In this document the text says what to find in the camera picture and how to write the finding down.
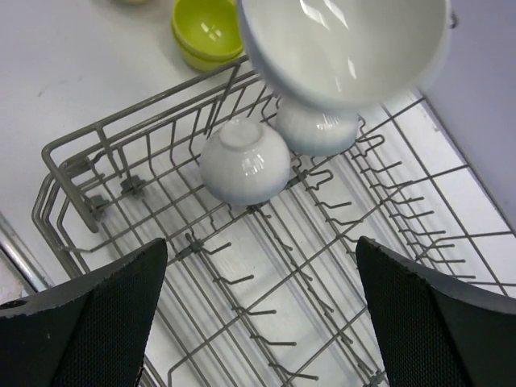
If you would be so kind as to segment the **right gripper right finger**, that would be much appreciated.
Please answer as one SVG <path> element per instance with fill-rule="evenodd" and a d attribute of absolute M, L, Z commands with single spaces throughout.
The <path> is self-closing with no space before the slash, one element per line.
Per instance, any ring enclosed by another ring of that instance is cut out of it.
<path fill-rule="evenodd" d="M 356 263 L 392 386 L 513 386 L 515 300 L 362 236 Z"/>

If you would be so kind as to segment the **white bowl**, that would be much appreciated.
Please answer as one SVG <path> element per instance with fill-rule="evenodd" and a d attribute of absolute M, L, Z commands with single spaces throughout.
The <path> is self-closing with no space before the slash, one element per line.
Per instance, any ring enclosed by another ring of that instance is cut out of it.
<path fill-rule="evenodd" d="M 252 206 L 278 195 L 290 175 L 283 138 L 251 119 L 227 121 L 204 145 L 199 168 L 206 189 L 234 206 Z"/>
<path fill-rule="evenodd" d="M 357 111 L 438 77 L 451 43 L 449 1 L 238 1 L 253 68 L 282 97 Z"/>
<path fill-rule="evenodd" d="M 359 116 L 324 114 L 282 98 L 275 129 L 291 151 L 306 156 L 333 156 L 356 142 Z"/>

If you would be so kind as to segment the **lime green bowl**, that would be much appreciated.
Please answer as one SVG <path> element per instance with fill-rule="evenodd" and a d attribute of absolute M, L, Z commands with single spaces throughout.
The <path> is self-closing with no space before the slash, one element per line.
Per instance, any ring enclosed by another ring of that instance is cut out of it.
<path fill-rule="evenodd" d="M 235 1 L 175 1 L 171 28 L 184 47 L 202 58 L 226 60 L 243 51 Z"/>
<path fill-rule="evenodd" d="M 181 53 L 181 57 L 183 61 L 192 69 L 195 69 L 200 72 L 209 72 L 215 70 L 224 64 L 230 63 L 231 61 L 239 58 L 243 54 L 243 50 L 238 52 L 236 55 L 230 57 L 229 59 L 205 59 L 200 57 L 197 54 L 194 54 L 191 50 L 189 50 L 183 43 L 178 39 L 177 33 L 171 28 L 173 33 L 173 37 L 178 46 L 179 52 Z"/>

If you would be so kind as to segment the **floral patterned bowl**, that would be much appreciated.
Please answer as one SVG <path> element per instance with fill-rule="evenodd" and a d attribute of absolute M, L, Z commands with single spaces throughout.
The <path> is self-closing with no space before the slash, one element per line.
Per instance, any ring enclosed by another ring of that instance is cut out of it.
<path fill-rule="evenodd" d="M 116 2 L 130 6 L 139 6 L 148 3 L 149 0 L 116 0 Z"/>

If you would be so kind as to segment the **white bowl front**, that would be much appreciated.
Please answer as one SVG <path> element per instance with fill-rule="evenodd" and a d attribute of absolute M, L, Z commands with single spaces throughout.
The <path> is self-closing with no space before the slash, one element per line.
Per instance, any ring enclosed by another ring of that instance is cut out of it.
<path fill-rule="evenodd" d="M 357 111 L 438 77 L 451 43 L 449 1 L 238 1 L 253 68 L 282 97 Z"/>

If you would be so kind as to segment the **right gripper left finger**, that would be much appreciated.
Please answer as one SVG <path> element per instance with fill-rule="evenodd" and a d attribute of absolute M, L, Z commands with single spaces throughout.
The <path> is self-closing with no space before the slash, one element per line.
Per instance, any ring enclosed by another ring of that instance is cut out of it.
<path fill-rule="evenodd" d="M 166 242 L 1 306 L 3 386 L 136 386 L 164 281 Z"/>

